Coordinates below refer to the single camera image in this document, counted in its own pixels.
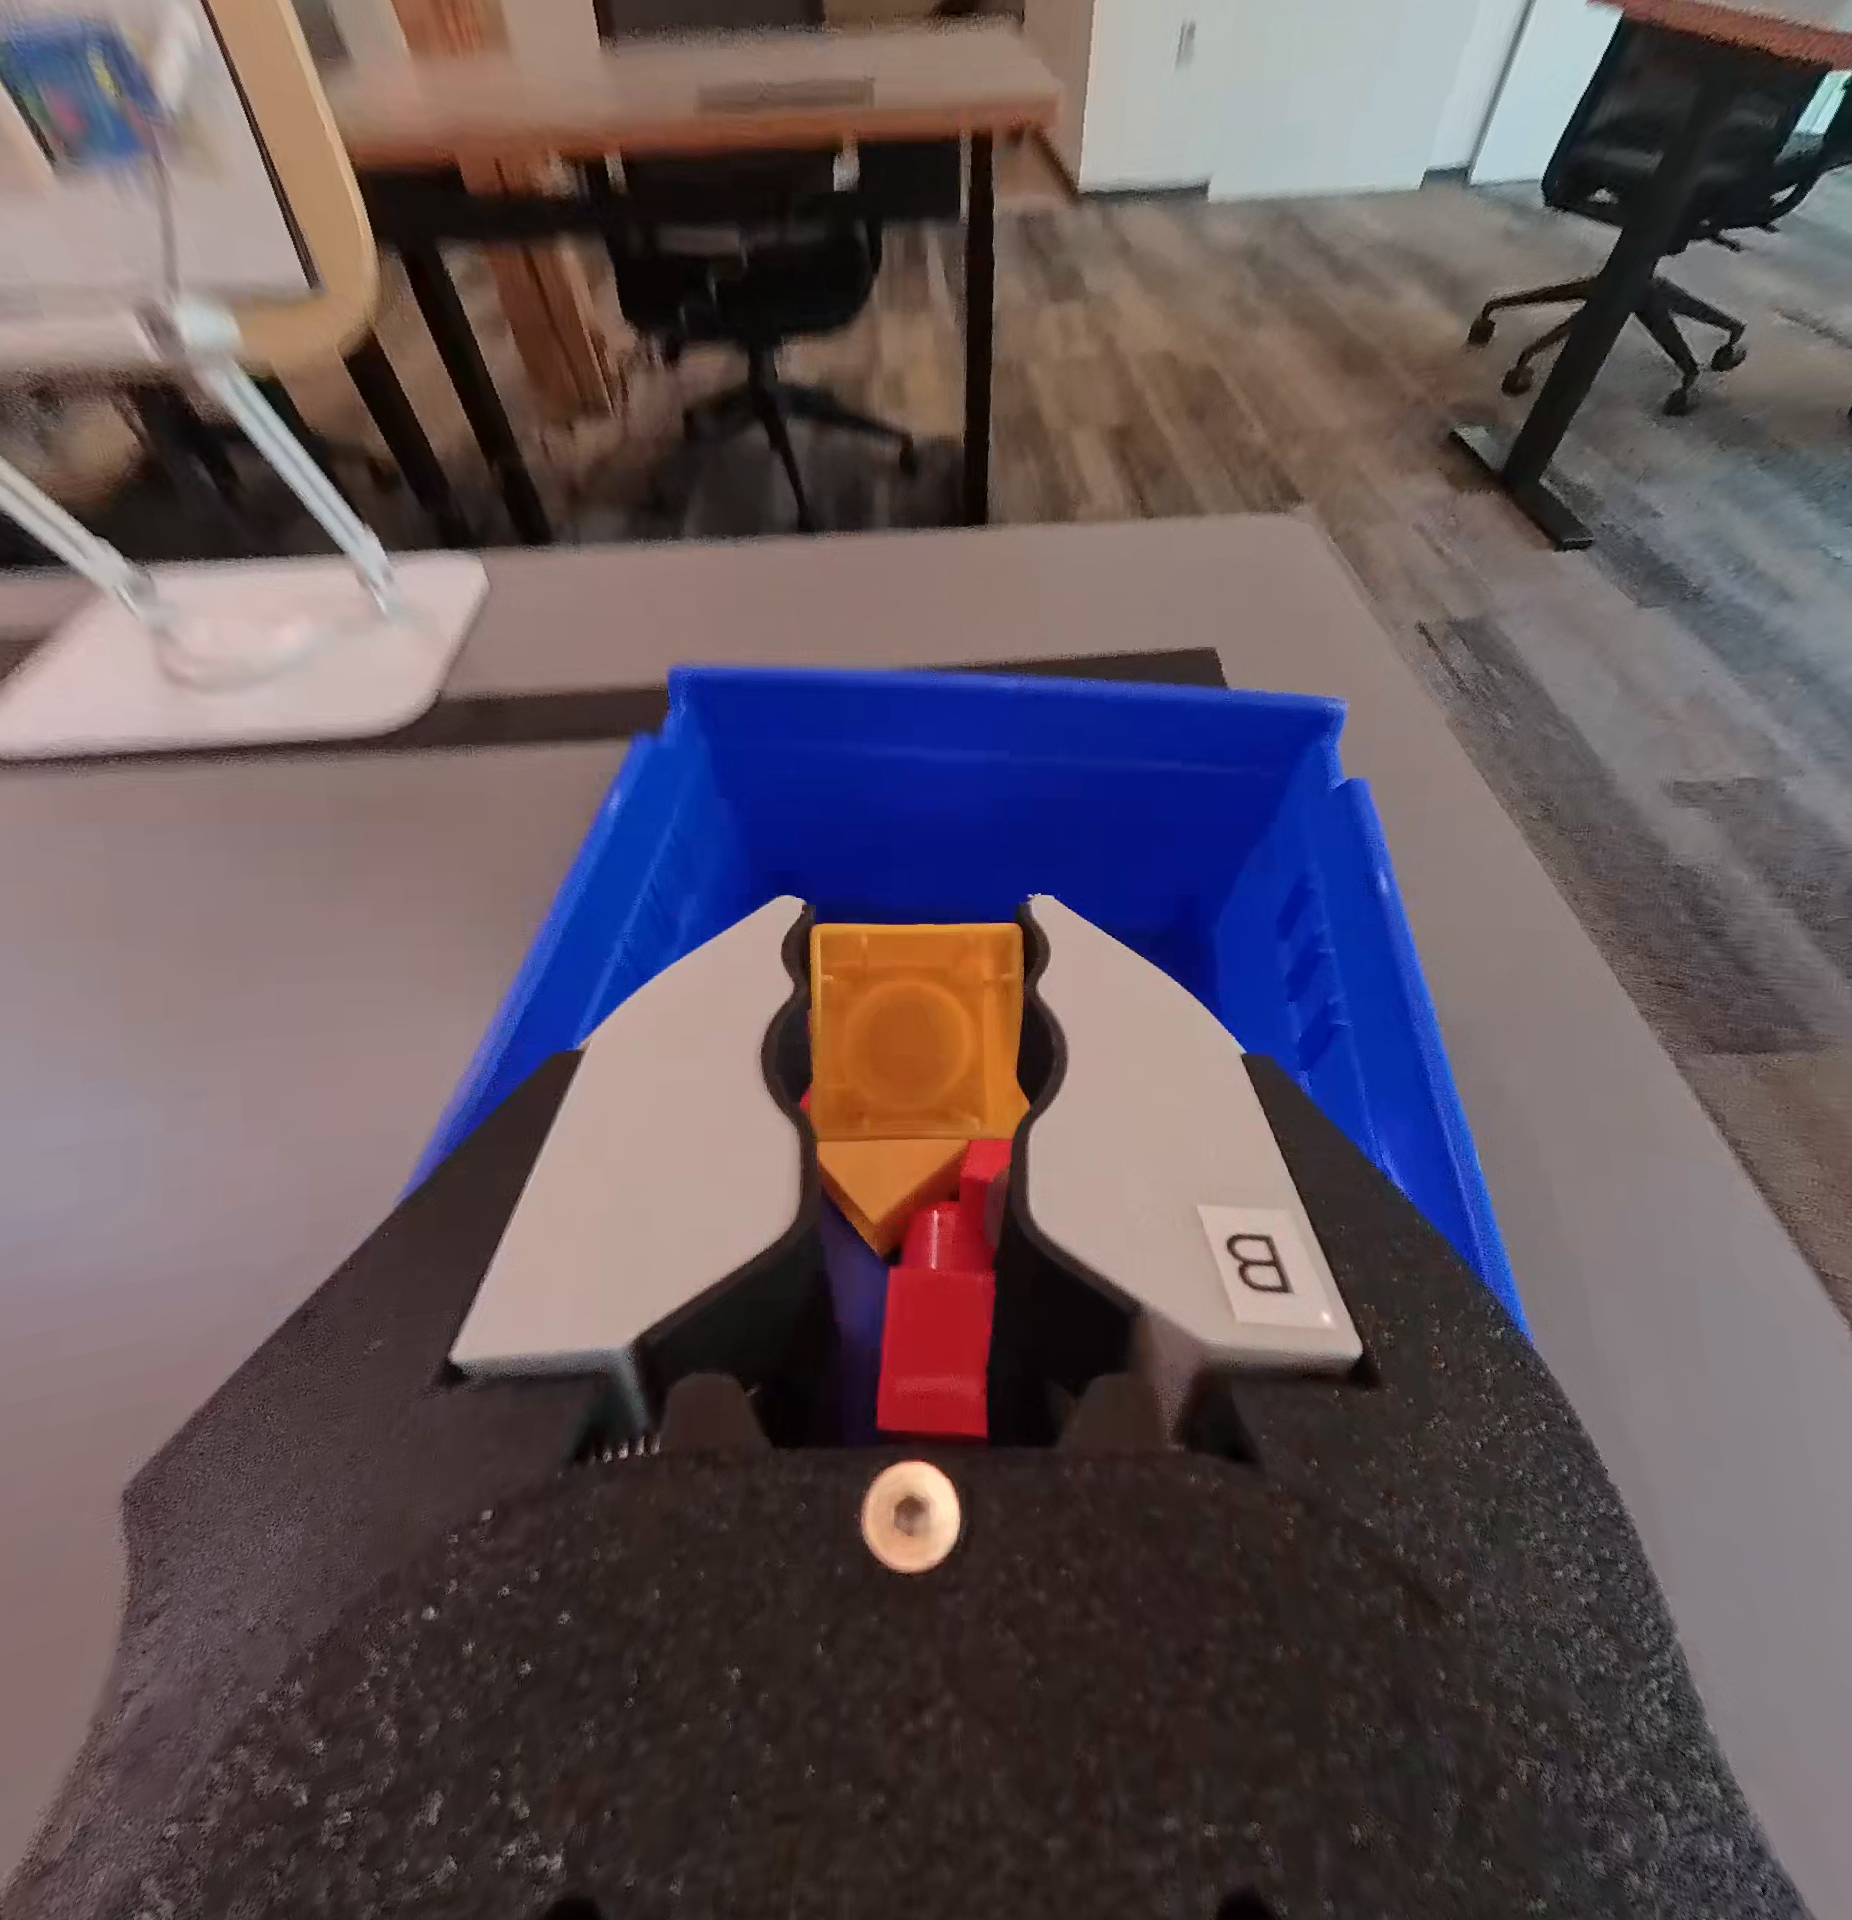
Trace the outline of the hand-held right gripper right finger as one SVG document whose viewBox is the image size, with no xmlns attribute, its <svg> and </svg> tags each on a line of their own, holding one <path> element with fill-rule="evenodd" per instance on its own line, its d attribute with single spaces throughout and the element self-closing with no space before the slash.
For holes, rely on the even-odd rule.
<svg viewBox="0 0 1852 1920">
<path fill-rule="evenodd" d="M 1014 1414 L 1128 1375 L 1177 1435 L 1220 1382 L 1355 1379 L 1368 1345 L 1241 1043 L 1057 894 L 1022 926 L 1036 1089 L 1001 1246 Z"/>
</svg>

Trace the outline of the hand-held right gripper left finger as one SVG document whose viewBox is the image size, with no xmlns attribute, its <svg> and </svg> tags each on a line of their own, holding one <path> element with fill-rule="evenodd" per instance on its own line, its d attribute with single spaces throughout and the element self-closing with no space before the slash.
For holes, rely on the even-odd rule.
<svg viewBox="0 0 1852 1920">
<path fill-rule="evenodd" d="M 692 1377 L 828 1399 L 819 1150 L 780 1060 L 810 927 L 771 896 L 585 1037 L 448 1350 L 461 1379 L 593 1379 L 617 1442 Z"/>
</svg>

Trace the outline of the orange mega block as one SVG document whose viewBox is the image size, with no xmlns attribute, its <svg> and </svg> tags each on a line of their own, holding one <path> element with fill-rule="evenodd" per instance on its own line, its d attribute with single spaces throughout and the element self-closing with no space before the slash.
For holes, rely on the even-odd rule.
<svg viewBox="0 0 1852 1920">
<path fill-rule="evenodd" d="M 820 1142 L 1017 1133 L 1028 1112 L 1017 923 L 822 920 L 810 966 L 808 1110 Z"/>
</svg>

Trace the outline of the blue plastic bin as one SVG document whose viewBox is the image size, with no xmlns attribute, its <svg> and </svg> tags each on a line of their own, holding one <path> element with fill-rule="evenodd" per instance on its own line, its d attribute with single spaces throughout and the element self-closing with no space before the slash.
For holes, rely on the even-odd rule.
<svg viewBox="0 0 1852 1920">
<path fill-rule="evenodd" d="M 1368 1345 L 1355 1379 L 1268 1382 L 1393 1377 L 1382 1314 L 1434 1328 L 1422 1269 L 1438 1257 L 1459 1262 L 1459 1304 L 1527 1335 L 1392 852 L 1368 785 L 1340 763 L 1342 724 L 1340 703 L 1283 692 L 678 669 L 667 721 L 628 749 L 421 1164 L 472 1175 L 468 1140 L 526 1120 L 526 1086 L 547 1100 L 523 1167 L 500 1179 L 458 1324 L 579 1047 L 655 971 L 771 896 L 808 901 L 811 927 L 788 955 L 810 1008 L 780 1060 L 819 1148 L 814 926 L 1024 927 L 1025 901 L 1057 894 L 1193 990 L 1249 1056 Z M 1022 1032 L 1028 1109 L 1032 1054 Z M 1057 1437 L 1078 1399 L 1022 1420 L 1001 1393 L 1001 1247 L 995 1278 L 989 1437 L 876 1444 Z M 443 1375 L 466 1382 L 450 1347 Z"/>
</svg>

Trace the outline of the white poster stand base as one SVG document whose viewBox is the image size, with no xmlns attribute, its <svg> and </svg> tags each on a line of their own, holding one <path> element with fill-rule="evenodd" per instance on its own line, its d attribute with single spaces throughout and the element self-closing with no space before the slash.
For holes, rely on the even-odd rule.
<svg viewBox="0 0 1852 1920">
<path fill-rule="evenodd" d="M 0 452 L 0 514 L 93 590 L 3 678 L 3 763 L 365 740 L 435 707 L 485 603 L 485 564 L 393 558 L 258 388 L 228 305 L 50 322 L 46 345 L 48 370 L 192 377 L 337 558 L 147 567 Z"/>
</svg>

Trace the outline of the black office chair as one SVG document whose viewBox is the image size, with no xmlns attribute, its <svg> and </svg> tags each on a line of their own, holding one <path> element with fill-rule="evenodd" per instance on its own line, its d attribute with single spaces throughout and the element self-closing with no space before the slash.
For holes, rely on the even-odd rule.
<svg viewBox="0 0 1852 1920">
<path fill-rule="evenodd" d="M 792 422 L 887 442 L 904 473 L 916 436 L 870 416 L 830 388 L 792 379 L 784 352 L 844 333 L 870 305 L 885 262 L 885 227 L 855 182 L 840 182 L 843 150 L 762 150 L 739 157 L 610 157 L 585 164 L 603 222 L 624 323 L 668 373 L 700 347 L 733 350 L 744 379 L 679 404 L 685 455 L 701 466 L 720 444 L 766 433 L 792 491 L 797 528 L 819 515 Z"/>
<path fill-rule="evenodd" d="M 1602 227 L 1626 227 L 1691 108 L 1691 84 L 1671 33 L 1620 24 L 1544 170 L 1544 205 Z M 1738 251 L 1739 234 L 1776 228 L 1830 171 L 1852 164 L 1852 77 L 1842 84 L 1824 126 L 1811 111 L 1819 87 L 1819 74 L 1801 64 L 1760 64 L 1707 150 L 1667 258 L 1701 245 Z M 1702 377 L 1682 322 L 1721 334 L 1708 359 L 1713 373 L 1731 373 L 1747 359 L 1747 323 L 1667 276 L 1650 282 L 1634 303 L 1634 322 L 1680 373 L 1662 404 L 1671 416 L 1691 409 Z"/>
</svg>

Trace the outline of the white door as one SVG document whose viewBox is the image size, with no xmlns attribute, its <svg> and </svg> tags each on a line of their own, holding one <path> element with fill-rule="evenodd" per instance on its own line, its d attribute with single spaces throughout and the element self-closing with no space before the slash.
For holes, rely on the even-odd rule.
<svg viewBox="0 0 1852 1920">
<path fill-rule="evenodd" d="M 1531 1 L 1524 7 L 1492 95 L 1473 185 L 1536 182 L 1618 27 L 1614 5 Z"/>
<path fill-rule="evenodd" d="M 1417 188 L 1464 40 L 1459 5 L 1240 5 L 1212 132 L 1211 199 Z"/>
</svg>

